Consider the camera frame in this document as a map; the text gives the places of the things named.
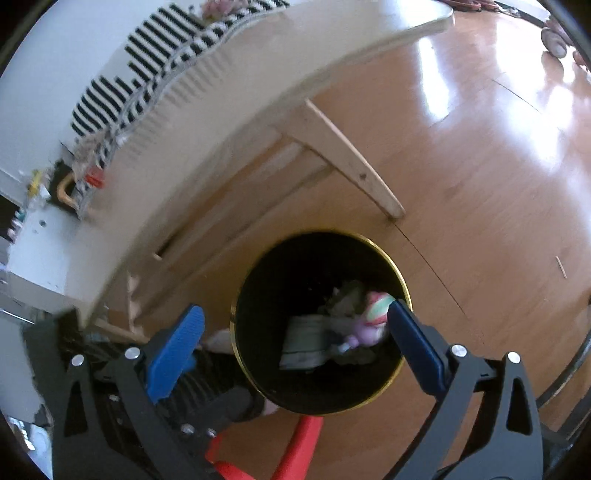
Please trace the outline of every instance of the chair wheel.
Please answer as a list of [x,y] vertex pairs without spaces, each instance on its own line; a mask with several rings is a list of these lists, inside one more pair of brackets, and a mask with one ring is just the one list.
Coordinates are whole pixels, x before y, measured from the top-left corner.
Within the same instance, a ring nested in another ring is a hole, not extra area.
[[557,59],[563,59],[566,57],[568,52],[566,42],[554,30],[548,27],[542,28],[540,38],[542,39],[544,47],[548,49],[553,57],[556,57]]

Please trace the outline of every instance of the trash can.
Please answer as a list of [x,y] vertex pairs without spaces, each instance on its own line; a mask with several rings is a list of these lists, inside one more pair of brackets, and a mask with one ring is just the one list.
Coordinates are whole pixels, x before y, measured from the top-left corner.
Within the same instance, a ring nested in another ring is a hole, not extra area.
[[402,355],[390,336],[371,347],[376,356],[371,364],[329,361],[311,371],[279,369],[289,319],[315,313],[335,287],[352,280],[403,299],[412,309],[394,262],[359,235],[302,233],[256,262],[232,308],[230,332],[238,362],[264,397],[292,412],[321,416],[369,403],[393,382]]

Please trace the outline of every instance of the blue gripper pad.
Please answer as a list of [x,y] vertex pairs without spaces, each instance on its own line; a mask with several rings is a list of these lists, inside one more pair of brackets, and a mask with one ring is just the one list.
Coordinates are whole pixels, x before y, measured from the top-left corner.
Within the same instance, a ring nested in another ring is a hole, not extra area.
[[168,397],[178,378],[194,368],[192,353],[204,330],[202,308],[190,306],[146,370],[146,392],[152,403]]
[[433,327],[422,325],[401,301],[388,308],[388,330],[427,395],[441,399],[447,391],[447,366],[442,358],[447,343]]

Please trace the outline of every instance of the striped cloth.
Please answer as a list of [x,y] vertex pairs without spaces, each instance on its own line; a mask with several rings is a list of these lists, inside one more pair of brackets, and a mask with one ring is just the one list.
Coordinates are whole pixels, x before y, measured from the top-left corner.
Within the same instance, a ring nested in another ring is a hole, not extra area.
[[[249,0],[247,7],[207,26],[176,4],[159,8],[91,81],[72,111],[62,143],[73,150],[80,137],[106,128],[105,139],[95,150],[96,166],[106,168],[130,125],[198,56],[248,22],[286,7],[286,0]],[[84,216],[94,189],[85,180],[76,183],[72,196],[79,216]]]

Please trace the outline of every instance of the gold rim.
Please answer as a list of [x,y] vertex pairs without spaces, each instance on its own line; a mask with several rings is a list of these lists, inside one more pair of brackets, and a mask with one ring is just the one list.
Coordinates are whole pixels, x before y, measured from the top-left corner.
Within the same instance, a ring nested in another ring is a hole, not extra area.
[[[240,295],[240,292],[242,291],[242,287],[244,286],[244,283],[246,282],[246,279],[250,275],[252,269],[260,262],[260,260],[262,259],[262,257],[264,257],[268,252],[270,252],[271,250],[273,250],[280,243],[283,243],[283,242],[289,240],[290,238],[295,238],[297,236],[306,235],[308,233],[336,233],[338,235],[344,235],[344,236],[349,236],[349,237],[355,238],[355,239],[360,240],[361,242],[369,245],[377,253],[379,253],[380,256],[390,265],[390,267],[392,268],[392,270],[394,270],[394,274],[396,275],[396,277],[398,278],[398,281],[402,285],[402,292],[404,293],[404,301],[408,305],[408,308],[411,311],[413,310],[413,303],[412,303],[411,298],[410,298],[410,292],[408,291],[408,287],[406,285],[406,282],[404,281],[404,278],[402,277],[402,274],[400,273],[400,270],[398,269],[398,267],[396,266],[396,264],[393,262],[393,260],[388,256],[388,254],[386,252],[384,252],[384,250],[382,250],[374,242],[372,242],[369,238],[364,237],[363,235],[360,235],[359,233],[353,233],[353,232],[345,232],[345,231],[338,231],[338,230],[330,230],[330,229],[327,229],[327,230],[304,230],[302,232],[295,233],[294,235],[290,235],[290,236],[287,236],[287,237],[283,238],[282,240],[279,240],[278,242],[274,243],[271,247],[269,247],[253,263],[251,269],[246,274],[246,277],[245,277],[244,281],[242,282],[242,285],[241,285],[240,289],[238,290],[238,294],[236,295],[236,298],[235,298],[234,302],[232,303],[232,307],[230,308],[230,341],[232,342],[232,350],[234,351],[234,356],[236,357],[236,360],[238,360],[238,364],[240,365],[240,368],[242,369],[242,371],[246,375],[246,378],[248,379],[248,381],[256,389],[256,391],[259,392],[264,398],[267,398],[267,396],[261,391],[261,389],[259,388],[259,386],[256,384],[256,381],[252,377],[251,373],[248,371],[248,368],[246,368],[246,366],[242,362],[242,357],[240,355],[240,350],[238,349],[238,346],[236,344],[236,332],[235,332],[236,304],[238,302],[238,297]],[[382,393],[384,393],[386,391],[386,389],[390,385],[392,385],[392,383],[394,382],[394,380],[396,379],[396,377],[400,373],[400,370],[402,369],[402,366],[404,365],[404,362],[405,362],[404,357],[401,355],[400,356],[400,361],[398,363],[398,366],[394,369],[394,372],[392,373],[392,375],[390,376],[390,378],[388,379],[388,381],[382,386],[382,388],[380,388],[376,393],[374,393],[371,397],[369,397],[365,401],[359,403],[358,405],[355,405],[354,407],[350,407],[350,408],[347,408],[345,410],[339,410],[339,411],[324,413],[321,416],[326,417],[328,415],[336,415],[336,414],[339,414],[339,413],[344,413],[346,411],[355,410],[356,408],[361,408],[361,407],[369,404],[370,402],[372,402],[373,400],[375,400],[376,398],[378,398]],[[292,412],[293,413],[297,413],[298,415],[301,415],[302,414],[301,412],[298,412],[298,411],[292,411]]]

